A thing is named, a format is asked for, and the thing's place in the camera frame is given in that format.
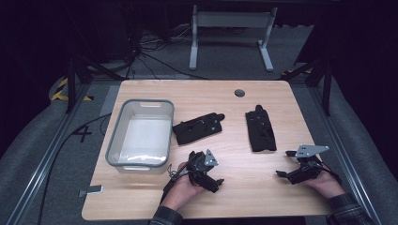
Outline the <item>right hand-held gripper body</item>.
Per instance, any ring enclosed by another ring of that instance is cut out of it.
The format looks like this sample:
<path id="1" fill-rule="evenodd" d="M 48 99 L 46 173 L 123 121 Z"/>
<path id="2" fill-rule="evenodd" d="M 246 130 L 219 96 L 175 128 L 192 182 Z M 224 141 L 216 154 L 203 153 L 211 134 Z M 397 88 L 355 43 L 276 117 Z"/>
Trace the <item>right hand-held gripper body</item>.
<path id="1" fill-rule="evenodd" d="M 317 157 L 320 153 L 329 150 L 328 146 L 301 144 L 296 151 L 295 158 L 299 164 L 299 168 L 289 172 L 288 179 L 292 185 L 315 179 L 322 171 L 322 161 Z"/>

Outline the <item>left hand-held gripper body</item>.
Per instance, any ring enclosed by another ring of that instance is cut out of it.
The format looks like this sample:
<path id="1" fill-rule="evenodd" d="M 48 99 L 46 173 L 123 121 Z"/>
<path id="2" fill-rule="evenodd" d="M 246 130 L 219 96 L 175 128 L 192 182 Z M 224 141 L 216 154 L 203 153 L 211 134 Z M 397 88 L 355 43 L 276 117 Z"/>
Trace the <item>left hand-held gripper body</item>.
<path id="1" fill-rule="evenodd" d="M 189 172 L 190 179 L 196 183 L 196 179 L 200 176 L 205 176 L 215 166 L 218 166 L 219 162 L 214 157 L 212 152 L 207 149 L 205 152 L 192 151 L 189 154 L 189 161 L 187 163 L 187 171 Z"/>

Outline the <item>black glove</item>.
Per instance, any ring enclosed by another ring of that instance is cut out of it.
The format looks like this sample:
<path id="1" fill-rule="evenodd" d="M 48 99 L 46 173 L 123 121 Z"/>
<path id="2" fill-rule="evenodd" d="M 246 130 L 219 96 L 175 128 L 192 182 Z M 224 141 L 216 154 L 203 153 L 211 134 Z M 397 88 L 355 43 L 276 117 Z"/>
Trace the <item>black glove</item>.
<path id="1" fill-rule="evenodd" d="M 209 113 L 173 126 L 179 145 L 193 143 L 205 137 L 222 132 L 223 113 Z"/>
<path id="2" fill-rule="evenodd" d="M 276 141 L 268 112 L 261 106 L 245 113 L 249 141 L 253 152 L 276 151 Z"/>

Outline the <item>white plastic bin grey rim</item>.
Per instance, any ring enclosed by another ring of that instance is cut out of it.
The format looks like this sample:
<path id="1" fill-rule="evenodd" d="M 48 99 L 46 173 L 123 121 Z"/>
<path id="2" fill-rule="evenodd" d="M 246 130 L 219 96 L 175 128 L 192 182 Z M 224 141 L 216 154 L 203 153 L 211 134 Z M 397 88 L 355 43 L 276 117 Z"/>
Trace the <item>white plastic bin grey rim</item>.
<path id="1" fill-rule="evenodd" d="M 120 173 L 164 173 L 168 162 L 174 104 L 163 99 L 129 99 L 115 122 L 106 161 Z"/>

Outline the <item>person's right hand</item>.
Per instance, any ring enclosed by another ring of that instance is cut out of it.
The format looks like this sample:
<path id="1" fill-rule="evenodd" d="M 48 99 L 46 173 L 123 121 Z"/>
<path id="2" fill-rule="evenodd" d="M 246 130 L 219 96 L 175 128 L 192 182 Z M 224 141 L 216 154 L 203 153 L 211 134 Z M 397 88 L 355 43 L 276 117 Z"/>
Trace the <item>person's right hand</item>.
<path id="1" fill-rule="evenodd" d="M 315 179 L 304 181 L 303 184 L 314 188 L 326 199 L 331 199 L 345 194 L 345 191 L 339 182 L 328 172 L 324 171 L 322 171 Z"/>

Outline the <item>person's left hand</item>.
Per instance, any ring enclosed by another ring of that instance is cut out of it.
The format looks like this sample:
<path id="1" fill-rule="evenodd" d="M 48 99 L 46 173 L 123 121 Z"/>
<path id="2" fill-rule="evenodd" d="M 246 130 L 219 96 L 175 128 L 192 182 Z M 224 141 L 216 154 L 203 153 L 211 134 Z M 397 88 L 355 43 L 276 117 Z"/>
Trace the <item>person's left hand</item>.
<path id="1" fill-rule="evenodd" d="M 191 199 L 205 191 L 203 187 L 194 185 L 188 175 L 183 175 L 176 180 L 168 191 L 161 201 L 161 206 L 178 211 Z"/>

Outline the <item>black metal stand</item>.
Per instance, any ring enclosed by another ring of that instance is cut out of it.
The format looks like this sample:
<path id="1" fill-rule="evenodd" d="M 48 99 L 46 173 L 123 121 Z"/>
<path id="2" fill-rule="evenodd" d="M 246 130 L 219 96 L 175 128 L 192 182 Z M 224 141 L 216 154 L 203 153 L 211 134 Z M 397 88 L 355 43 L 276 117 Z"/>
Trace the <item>black metal stand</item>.
<path id="1" fill-rule="evenodd" d="M 284 71 L 282 76 L 279 78 L 280 81 L 290 81 L 297 77 L 299 74 L 310 70 L 310 75 L 306 79 L 305 83 L 308 87 L 317 87 L 320 82 L 323 82 L 322 92 L 322 109 L 326 116 L 330 116 L 329 112 L 329 97 L 331 89 L 331 65 L 328 60 L 317 59 L 311 63 L 304 64 L 303 66 L 296 68 L 292 71 Z"/>
<path id="2" fill-rule="evenodd" d="M 79 81 L 82 84 L 90 84 L 93 80 L 92 74 L 88 70 L 89 67 L 96 69 L 101 74 L 104 74 L 115 81 L 126 80 L 126 78 L 117 75 L 115 72 L 102 66 L 100 63 L 96 62 L 95 60 L 79 54 L 74 54 L 69 60 L 68 71 L 67 71 L 67 78 L 68 78 L 67 113 L 70 113 L 77 103 L 76 79 L 79 79 Z"/>

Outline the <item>grey tape strip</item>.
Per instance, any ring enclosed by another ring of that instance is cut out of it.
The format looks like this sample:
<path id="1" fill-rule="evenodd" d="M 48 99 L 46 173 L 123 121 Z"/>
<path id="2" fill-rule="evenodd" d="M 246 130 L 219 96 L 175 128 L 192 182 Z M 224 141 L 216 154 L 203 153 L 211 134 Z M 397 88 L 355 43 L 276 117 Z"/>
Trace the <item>grey tape strip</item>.
<path id="1" fill-rule="evenodd" d="M 103 191 L 103 185 L 90 186 L 86 189 L 79 190 L 78 197 L 82 198 L 89 194 L 101 193 L 102 191 Z"/>

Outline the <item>yellow black hazard tape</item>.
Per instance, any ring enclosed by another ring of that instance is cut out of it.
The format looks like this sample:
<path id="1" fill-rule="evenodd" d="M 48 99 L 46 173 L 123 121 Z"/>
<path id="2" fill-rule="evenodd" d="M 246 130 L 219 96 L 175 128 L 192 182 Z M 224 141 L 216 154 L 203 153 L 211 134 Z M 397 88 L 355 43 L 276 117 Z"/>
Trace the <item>yellow black hazard tape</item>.
<path id="1" fill-rule="evenodd" d="M 63 91 L 65 87 L 68 84 L 69 79 L 68 78 L 63 78 L 58 84 L 53 96 L 51 97 L 51 100 L 68 100 L 69 97 L 67 95 L 63 95 Z"/>

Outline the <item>aluminium rail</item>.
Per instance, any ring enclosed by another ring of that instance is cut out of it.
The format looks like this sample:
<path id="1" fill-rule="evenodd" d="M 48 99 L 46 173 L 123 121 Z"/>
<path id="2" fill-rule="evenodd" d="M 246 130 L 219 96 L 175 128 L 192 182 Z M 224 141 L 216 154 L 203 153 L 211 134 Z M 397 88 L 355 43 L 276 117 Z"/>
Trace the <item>aluminium rail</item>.
<path id="1" fill-rule="evenodd" d="M 334 153 L 338 158 L 338 161 L 344 171 L 345 179 L 347 180 L 347 183 L 349 184 L 352 193 L 355 195 L 357 201 L 361 204 L 361 206 L 364 208 L 367 214 L 374 220 L 376 225 L 380 225 L 380 218 L 369 198 L 367 191 L 365 190 L 365 186 L 363 185 L 354 167 L 353 162 L 351 161 L 349 155 L 346 152 L 343 141 L 341 140 L 337 132 L 337 129 L 333 125 L 331 118 L 327 116 L 326 113 L 324 112 L 322 105 L 322 98 L 320 94 L 318 93 L 316 88 L 309 87 L 308 90 L 326 126 L 326 130 L 328 131 L 328 134 L 331 137 L 331 140 L 334 145 Z"/>
<path id="2" fill-rule="evenodd" d="M 23 221 L 26 212 L 33 200 L 36 198 L 41 185 L 48 178 L 48 174 L 54 164 L 56 155 L 61 149 L 62 142 L 66 139 L 65 136 L 71 120 L 76 114 L 80 104 L 84 101 L 84 96 L 87 94 L 89 87 L 89 84 L 80 85 L 76 92 L 77 103 L 72 111 L 67 113 L 67 110 L 65 110 L 60 113 L 60 121 L 56 123 L 55 130 L 53 132 L 48 132 L 51 140 L 44 148 L 44 152 L 38 160 L 37 167 L 31 172 L 29 181 L 26 184 L 18 202 L 15 204 L 8 220 L 5 222 L 5 225 L 20 225 Z"/>

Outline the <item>white metal desk frame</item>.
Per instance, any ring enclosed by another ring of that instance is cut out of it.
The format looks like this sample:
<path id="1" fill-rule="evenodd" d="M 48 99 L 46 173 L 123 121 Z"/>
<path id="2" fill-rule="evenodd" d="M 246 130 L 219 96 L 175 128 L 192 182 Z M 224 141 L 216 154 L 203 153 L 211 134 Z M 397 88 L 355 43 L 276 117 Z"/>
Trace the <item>white metal desk frame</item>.
<path id="1" fill-rule="evenodd" d="M 237 28 L 264 28 L 265 35 L 257 41 L 266 71 L 274 69 L 269 53 L 268 40 L 276 19 L 278 9 L 273 7 L 266 12 L 224 12 L 200 11 L 197 5 L 192 8 L 191 17 L 191 55 L 189 69 L 196 70 L 198 59 L 198 28 L 199 27 L 237 27 Z"/>

